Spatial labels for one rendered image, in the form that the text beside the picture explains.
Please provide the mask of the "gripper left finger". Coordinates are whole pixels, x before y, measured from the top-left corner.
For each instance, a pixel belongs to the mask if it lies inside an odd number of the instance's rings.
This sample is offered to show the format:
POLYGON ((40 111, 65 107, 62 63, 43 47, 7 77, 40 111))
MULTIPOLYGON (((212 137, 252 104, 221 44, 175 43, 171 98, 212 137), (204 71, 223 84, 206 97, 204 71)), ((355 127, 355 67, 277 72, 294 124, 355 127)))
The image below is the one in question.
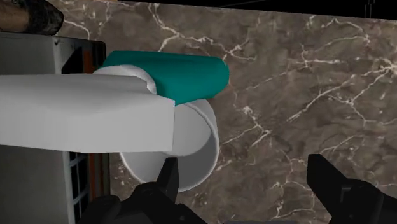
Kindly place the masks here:
POLYGON ((184 204, 176 203, 178 159, 169 157, 156 181, 137 185, 129 198, 95 198, 77 224, 207 224, 184 204))

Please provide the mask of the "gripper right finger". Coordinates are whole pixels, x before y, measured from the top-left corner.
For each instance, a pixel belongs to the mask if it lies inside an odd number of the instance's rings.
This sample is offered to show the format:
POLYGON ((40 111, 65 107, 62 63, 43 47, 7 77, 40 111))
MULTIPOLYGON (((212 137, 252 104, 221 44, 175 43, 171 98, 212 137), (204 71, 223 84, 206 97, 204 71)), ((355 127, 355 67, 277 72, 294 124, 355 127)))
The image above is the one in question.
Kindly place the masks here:
POLYGON ((397 198, 345 177, 320 154, 310 154, 307 184, 331 215, 329 224, 397 224, 397 198))

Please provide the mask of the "white bowl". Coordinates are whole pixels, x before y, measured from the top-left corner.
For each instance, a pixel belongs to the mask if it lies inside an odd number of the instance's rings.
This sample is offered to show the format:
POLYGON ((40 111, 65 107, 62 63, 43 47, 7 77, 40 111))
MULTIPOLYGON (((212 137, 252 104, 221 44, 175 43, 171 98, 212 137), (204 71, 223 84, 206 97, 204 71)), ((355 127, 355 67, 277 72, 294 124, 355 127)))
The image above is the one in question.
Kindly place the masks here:
POLYGON ((179 192, 191 190, 212 173, 219 157, 219 135, 214 110, 205 99, 175 107, 173 146, 170 152, 121 153, 138 182, 154 181, 167 157, 178 159, 179 192))

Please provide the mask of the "grey coffee machine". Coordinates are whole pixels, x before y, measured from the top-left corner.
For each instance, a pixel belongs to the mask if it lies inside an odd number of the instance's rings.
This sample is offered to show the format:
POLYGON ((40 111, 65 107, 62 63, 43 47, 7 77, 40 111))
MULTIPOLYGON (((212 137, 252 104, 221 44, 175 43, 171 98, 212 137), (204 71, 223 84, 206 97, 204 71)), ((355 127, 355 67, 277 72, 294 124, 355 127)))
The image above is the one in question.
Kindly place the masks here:
POLYGON ((77 224, 109 154, 171 151, 174 101, 100 42, 0 32, 0 224, 77 224))

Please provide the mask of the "teal mug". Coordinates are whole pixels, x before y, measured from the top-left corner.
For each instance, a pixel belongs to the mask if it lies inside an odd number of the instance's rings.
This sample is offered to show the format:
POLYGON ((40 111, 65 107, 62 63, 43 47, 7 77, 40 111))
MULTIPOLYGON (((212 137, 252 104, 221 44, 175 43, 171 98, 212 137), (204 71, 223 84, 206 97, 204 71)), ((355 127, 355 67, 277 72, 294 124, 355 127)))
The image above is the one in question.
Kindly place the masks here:
POLYGON ((176 105, 214 97, 230 75, 218 57, 144 51, 113 51, 95 73, 137 76, 150 92, 176 105))

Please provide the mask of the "brown black rounded thing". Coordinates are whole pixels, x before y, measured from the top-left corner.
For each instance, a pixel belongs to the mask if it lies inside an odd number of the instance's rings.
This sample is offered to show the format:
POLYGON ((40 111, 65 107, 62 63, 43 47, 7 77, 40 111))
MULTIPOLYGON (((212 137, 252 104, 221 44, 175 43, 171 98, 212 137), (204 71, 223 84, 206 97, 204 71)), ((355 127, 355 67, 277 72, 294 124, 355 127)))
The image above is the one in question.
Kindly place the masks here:
POLYGON ((64 14, 47 0, 0 0, 0 32, 55 35, 64 14))

